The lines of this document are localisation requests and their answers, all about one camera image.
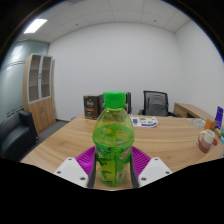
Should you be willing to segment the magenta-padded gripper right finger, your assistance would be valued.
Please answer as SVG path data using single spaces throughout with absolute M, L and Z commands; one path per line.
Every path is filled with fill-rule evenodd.
M 130 173 L 132 186 L 139 188 L 170 175 L 172 171 L 159 157 L 151 158 L 140 149 L 132 147 Z

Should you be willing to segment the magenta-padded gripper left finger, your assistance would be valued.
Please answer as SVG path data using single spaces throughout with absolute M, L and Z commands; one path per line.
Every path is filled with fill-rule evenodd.
M 84 188 L 93 188 L 96 176 L 95 147 L 91 147 L 76 158 L 68 157 L 54 174 Z

